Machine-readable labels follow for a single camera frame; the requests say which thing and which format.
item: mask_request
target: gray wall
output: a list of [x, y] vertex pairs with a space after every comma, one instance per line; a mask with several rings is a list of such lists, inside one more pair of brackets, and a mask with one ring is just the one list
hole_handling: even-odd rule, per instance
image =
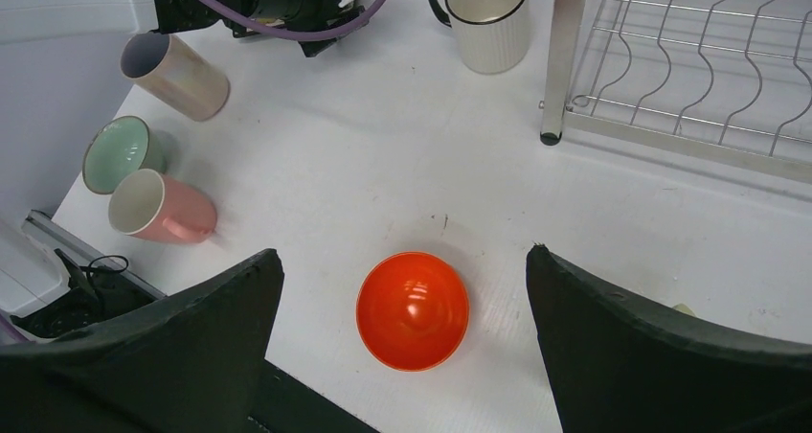
[[54, 211], [70, 189], [88, 142], [129, 92], [118, 65], [127, 39], [0, 45], [0, 217], [10, 225]]

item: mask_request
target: bowl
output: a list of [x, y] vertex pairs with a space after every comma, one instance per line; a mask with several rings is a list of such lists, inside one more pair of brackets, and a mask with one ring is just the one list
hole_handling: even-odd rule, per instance
[[84, 152], [81, 178], [94, 194], [112, 194], [134, 171], [164, 172], [167, 161], [158, 139], [138, 117], [120, 117], [101, 129]]
[[468, 294], [450, 265], [426, 253], [400, 253], [370, 272], [355, 306], [364, 345], [399, 371], [445, 361], [468, 326]]

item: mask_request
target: orange bowl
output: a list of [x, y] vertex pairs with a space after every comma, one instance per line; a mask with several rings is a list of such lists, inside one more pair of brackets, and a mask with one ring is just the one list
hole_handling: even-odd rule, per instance
[[400, 253], [381, 262], [358, 293], [355, 321], [364, 345], [383, 364], [424, 371], [445, 361], [468, 326], [468, 294], [442, 260]]

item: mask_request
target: tabletop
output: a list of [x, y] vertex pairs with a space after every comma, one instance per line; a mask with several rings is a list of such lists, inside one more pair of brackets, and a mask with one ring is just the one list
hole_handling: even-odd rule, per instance
[[[182, 34], [230, 79], [223, 110], [195, 123], [134, 87], [118, 115], [145, 119], [169, 174], [212, 198], [214, 236], [167, 246], [116, 234], [108, 197], [80, 179], [55, 222], [169, 294], [278, 249], [266, 358], [385, 433], [560, 431], [525, 290], [534, 243], [700, 318], [812, 343], [808, 189], [720, 180], [588, 135], [542, 146], [552, 0], [530, 10], [530, 53], [498, 76], [462, 65], [426, 0], [389, 0], [313, 59], [220, 25]], [[376, 361], [354, 318], [367, 273], [411, 250], [449, 262], [471, 301], [461, 346], [422, 373]]]

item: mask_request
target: beige cup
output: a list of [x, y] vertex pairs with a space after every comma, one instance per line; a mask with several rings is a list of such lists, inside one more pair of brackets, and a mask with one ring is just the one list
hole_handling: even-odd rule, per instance
[[226, 76], [177, 36], [139, 34], [124, 47], [125, 77], [192, 120], [210, 119], [226, 103]]

